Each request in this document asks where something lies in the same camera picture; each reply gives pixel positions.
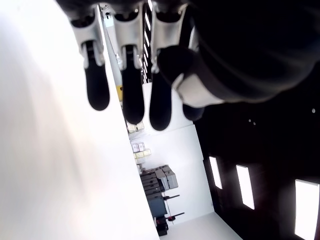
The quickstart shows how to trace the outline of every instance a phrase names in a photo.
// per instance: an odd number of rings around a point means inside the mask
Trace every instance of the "ceiling light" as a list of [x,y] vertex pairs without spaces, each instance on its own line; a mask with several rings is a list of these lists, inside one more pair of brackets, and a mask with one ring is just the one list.
[[143,47],[144,47],[144,53],[146,54],[146,56],[147,56],[147,57],[149,57],[149,56],[148,56],[148,51],[147,51],[147,47],[146,47],[146,45],[145,45],[145,44],[143,44]]
[[213,174],[214,183],[218,188],[222,189],[217,159],[215,157],[210,156],[209,160],[210,160],[210,164],[211,164],[211,170],[212,170],[212,174]]
[[145,22],[148,25],[149,31],[151,30],[150,22],[147,13],[144,14]]
[[319,184],[295,180],[295,230],[294,234],[314,240],[319,208]]
[[249,176],[249,169],[246,166],[236,166],[236,171],[238,173],[242,202],[244,205],[251,209],[255,209],[254,196],[252,194],[252,187]]
[[146,31],[144,31],[144,38],[145,38],[145,41],[146,41],[146,43],[148,44],[148,47],[149,47],[150,43],[149,43],[149,39],[148,39]]
[[150,10],[152,11],[152,2],[151,2],[151,0],[148,0],[148,4],[149,4]]

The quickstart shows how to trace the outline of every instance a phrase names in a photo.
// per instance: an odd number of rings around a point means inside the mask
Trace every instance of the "black fingertip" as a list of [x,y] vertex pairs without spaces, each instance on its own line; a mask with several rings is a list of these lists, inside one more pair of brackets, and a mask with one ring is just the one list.
[[161,49],[157,63],[164,79],[172,85],[176,78],[193,64],[194,52],[182,46],[169,46]]
[[171,120],[171,87],[160,73],[152,75],[149,119],[157,131],[165,130]]
[[141,69],[134,65],[134,52],[126,46],[126,69],[122,74],[123,115],[131,124],[137,125],[145,114],[144,93],[141,84]]
[[97,111],[106,109],[109,105],[110,94],[105,65],[98,66],[95,59],[89,60],[85,69],[86,92],[91,107]]
[[184,116],[191,121],[197,121],[202,118],[202,115],[205,112],[204,107],[194,108],[188,105],[183,104],[183,113]]

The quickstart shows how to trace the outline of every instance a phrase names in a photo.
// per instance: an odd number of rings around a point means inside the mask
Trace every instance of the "metal joint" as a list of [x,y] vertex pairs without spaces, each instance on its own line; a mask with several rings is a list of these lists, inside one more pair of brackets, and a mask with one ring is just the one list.
[[120,70],[127,68],[127,53],[125,48],[127,45],[133,45],[135,56],[133,59],[134,67],[136,69],[142,68],[140,59],[142,59],[143,55],[143,3],[140,2],[138,8],[133,9],[133,11],[137,11],[137,16],[133,20],[120,21],[115,17],[113,18],[118,53],[122,60]]
[[100,12],[98,10],[97,5],[92,5],[91,8],[92,13],[94,14],[94,20],[90,25],[84,27],[77,27],[71,24],[76,42],[79,47],[80,54],[84,58],[83,65],[85,69],[89,67],[88,50],[85,44],[88,41],[92,41],[94,59],[96,64],[98,66],[102,66],[103,64],[105,64],[105,58],[103,55],[104,45],[98,19],[100,17]]
[[185,16],[187,4],[178,8],[180,18],[176,22],[164,22],[157,18],[159,9],[156,2],[153,3],[152,9],[152,35],[151,35],[151,72],[159,72],[157,57],[160,49],[179,44],[183,19]]

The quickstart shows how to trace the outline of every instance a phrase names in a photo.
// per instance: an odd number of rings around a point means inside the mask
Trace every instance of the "dark ceiling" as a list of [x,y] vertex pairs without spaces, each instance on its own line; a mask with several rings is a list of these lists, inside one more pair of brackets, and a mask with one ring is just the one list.
[[[268,102],[208,106],[195,126],[221,218],[244,240],[302,239],[294,234],[295,179],[320,183],[320,64]],[[209,156],[217,159],[222,190]],[[237,164],[249,167],[255,210],[242,203]]]

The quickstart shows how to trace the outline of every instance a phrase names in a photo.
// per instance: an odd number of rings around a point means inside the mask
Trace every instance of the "white box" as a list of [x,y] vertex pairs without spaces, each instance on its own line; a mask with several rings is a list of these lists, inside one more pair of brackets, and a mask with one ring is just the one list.
[[143,152],[144,150],[146,150],[145,149],[145,144],[143,142],[139,143],[138,145],[139,145],[139,151],[140,152]]
[[136,162],[136,164],[143,164],[146,161],[145,161],[145,158],[142,157],[142,158],[138,158],[135,162]]
[[138,144],[132,144],[132,150],[134,153],[139,152],[139,145]]
[[150,150],[150,149],[147,149],[147,150],[143,151],[143,155],[144,155],[144,156],[149,156],[149,155],[151,155],[151,150]]
[[136,152],[135,155],[136,155],[136,159],[140,159],[145,156],[143,151]]

